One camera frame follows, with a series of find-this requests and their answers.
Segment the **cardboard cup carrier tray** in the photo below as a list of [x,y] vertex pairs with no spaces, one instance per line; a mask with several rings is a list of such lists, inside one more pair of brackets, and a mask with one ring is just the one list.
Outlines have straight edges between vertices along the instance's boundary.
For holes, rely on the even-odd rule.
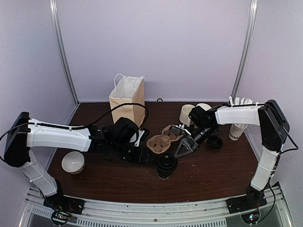
[[146,146],[154,154],[162,154],[166,152],[170,148],[171,143],[178,141],[183,137],[183,135],[178,136],[172,133],[169,130],[170,126],[172,125],[168,125],[161,131],[161,134],[155,135],[147,140]]

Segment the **black plastic cup lid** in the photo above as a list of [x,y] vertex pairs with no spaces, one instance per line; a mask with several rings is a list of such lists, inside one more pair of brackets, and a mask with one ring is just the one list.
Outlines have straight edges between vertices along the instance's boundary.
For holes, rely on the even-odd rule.
[[178,160],[172,154],[160,154],[156,159],[157,170],[163,172],[174,171],[178,166]]

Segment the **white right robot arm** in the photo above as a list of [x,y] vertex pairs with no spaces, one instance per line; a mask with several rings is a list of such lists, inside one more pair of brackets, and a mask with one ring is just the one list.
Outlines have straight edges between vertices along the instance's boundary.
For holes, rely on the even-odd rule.
[[188,131],[183,126],[170,127],[171,132],[184,136],[178,150],[185,148],[187,153],[194,152],[219,125],[246,124],[260,127],[262,155],[242,202],[246,208],[254,208],[261,201],[262,193],[277,169],[290,131],[290,125],[278,103],[268,100],[261,104],[222,104],[207,111],[197,106],[191,110],[189,118],[196,125],[194,131]]

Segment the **stack of black paper cups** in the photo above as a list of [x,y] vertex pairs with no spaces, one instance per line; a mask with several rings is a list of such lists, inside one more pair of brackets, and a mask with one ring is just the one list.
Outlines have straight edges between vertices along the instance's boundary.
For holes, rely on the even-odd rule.
[[198,103],[196,105],[196,107],[198,107],[198,106],[201,107],[202,109],[204,109],[205,111],[208,111],[212,108],[209,104],[206,104],[206,103]]

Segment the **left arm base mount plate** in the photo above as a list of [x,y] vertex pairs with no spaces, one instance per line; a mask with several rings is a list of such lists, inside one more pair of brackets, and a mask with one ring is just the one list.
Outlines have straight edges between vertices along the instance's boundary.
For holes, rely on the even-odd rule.
[[85,201],[66,196],[53,195],[44,199],[44,206],[71,214],[82,214]]

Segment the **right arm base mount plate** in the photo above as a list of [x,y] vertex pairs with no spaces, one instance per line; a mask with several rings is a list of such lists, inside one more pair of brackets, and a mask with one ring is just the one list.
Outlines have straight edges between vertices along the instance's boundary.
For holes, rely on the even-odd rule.
[[253,210],[260,206],[267,205],[264,193],[260,196],[246,194],[239,197],[231,197],[226,200],[227,208],[230,214]]

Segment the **black paper coffee cup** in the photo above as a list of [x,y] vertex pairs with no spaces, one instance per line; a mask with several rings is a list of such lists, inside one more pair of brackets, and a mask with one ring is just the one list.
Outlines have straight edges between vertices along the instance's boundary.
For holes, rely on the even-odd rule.
[[176,170],[176,166],[158,166],[157,168],[157,175],[160,179],[168,179],[172,173]]

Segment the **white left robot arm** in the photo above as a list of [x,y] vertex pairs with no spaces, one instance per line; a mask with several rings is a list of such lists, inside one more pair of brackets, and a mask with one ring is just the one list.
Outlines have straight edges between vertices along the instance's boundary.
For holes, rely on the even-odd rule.
[[12,127],[4,133],[6,139],[2,161],[19,168],[58,210],[68,206],[60,183],[51,177],[34,157],[31,148],[51,147],[79,152],[115,154],[122,160],[145,164],[150,161],[150,150],[141,145],[149,134],[133,121],[121,117],[111,126],[67,126],[50,124],[29,117],[22,112]]

